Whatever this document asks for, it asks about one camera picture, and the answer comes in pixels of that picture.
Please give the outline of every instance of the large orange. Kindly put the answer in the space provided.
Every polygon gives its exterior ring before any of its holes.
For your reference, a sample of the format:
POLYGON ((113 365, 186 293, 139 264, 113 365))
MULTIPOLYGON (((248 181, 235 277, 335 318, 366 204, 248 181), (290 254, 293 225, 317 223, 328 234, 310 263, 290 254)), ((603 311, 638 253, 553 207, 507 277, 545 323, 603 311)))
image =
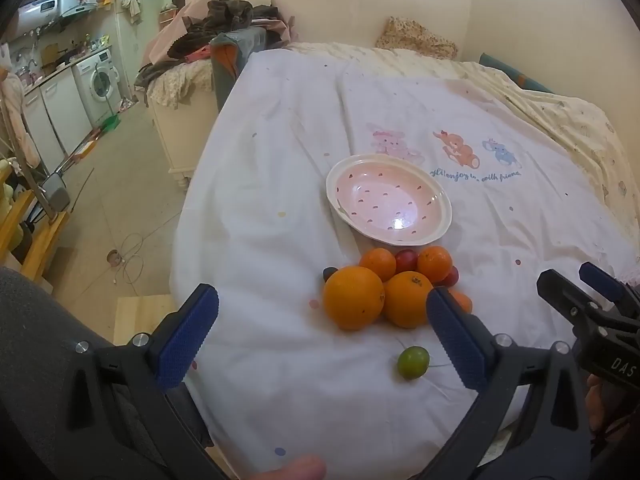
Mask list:
POLYGON ((364 267, 343 267, 324 284, 324 311, 343 330, 360 330, 373 323, 385 303, 382 280, 364 267))
POLYGON ((402 328, 415 328, 427 322, 427 294, 431 282, 419 272, 406 270, 385 283, 383 314, 402 328))
POLYGON ((453 296, 454 300, 456 300, 462 310, 464 310, 467 314, 471 314, 471 311, 474 309, 474 304, 471 301, 471 298, 468 295, 459 292, 458 290, 449 289, 449 294, 453 296))
POLYGON ((383 282, 396 273, 396 257, 382 247, 364 253, 358 265, 373 270, 383 282))
POLYGON ((433 245, 418 254, 418 272, 424 274, 431 283, 444 280, 453 268, 453 260, 444 247, 433 245))

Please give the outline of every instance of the pink bowl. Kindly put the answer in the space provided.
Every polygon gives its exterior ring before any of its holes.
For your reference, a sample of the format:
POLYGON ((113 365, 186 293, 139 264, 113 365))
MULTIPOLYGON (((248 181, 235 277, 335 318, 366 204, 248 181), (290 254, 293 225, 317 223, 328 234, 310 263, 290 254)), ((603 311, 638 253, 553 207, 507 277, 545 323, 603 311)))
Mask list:
POLYGON ((420 246, 451 224, 451 202, 436 180, 388 155, 353 155, 326 178, 326 195, 356 231, 394 246, 420 246))

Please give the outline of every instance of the blue rubber pad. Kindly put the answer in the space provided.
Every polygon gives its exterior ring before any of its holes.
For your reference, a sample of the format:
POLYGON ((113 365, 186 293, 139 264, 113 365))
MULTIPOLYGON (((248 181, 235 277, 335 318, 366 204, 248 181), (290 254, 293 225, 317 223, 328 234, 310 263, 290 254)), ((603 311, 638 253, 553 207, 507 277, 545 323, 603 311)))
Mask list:
POLYGON ((427 296, 427 317, 460 380, 465 388, 481 392, 487 386, 486 358, 461 316, 469 314, 448 292, 435 288, 427 296))
POLYGON ((156 383, 162 391, 175 388, 182 382, 218 317, 220 302, 216 289, 209 285, 200 287, 202 289, 196 289, 199 292, 197 297, 192 294, 185 302, 182 308, 188 308, 188 312, 158 355, 156 383))
POLYGON ((581 280, 613 303, 620 301, 625 294, 625 287, 622 283, 591 262, 583 263, 580 266, 579 274, 581 280))

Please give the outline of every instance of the blue cartoon elephant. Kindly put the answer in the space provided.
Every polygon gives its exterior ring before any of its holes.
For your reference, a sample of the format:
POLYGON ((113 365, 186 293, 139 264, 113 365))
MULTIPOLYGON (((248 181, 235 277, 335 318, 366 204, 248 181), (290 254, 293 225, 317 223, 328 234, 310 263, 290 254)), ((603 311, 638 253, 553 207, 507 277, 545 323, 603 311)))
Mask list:
POLYGON ((504 144, 498 144, 493 139, 483 140, 482 145, 488 152, 495 152, 495 158, 500 164, 504 166, 510 166, 515 164, 516 168, 521 168, 522 165, 517 161, 513 153, 509 152, 504 144))

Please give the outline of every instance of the kitchen cabinet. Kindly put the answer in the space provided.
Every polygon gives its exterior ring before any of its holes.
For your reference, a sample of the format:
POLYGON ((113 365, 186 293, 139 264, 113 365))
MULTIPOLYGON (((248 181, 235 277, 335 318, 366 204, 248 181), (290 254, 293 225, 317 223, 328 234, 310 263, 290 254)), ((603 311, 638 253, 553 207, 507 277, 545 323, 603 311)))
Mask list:
POLYGON ((91 132, 74 75, 71 70, 63 70, 44 83, 40 91, 58 139, 71 155, 91 132))
POLYGON ((40 153, 42 163, 49 173, 53 173, 65 160, 65 153, 60 148, 56 133, 53 131, 39 88, 30 92, 24 98, 22 111, 27 123, 27 129, 38 149, 38 153, 40 153))

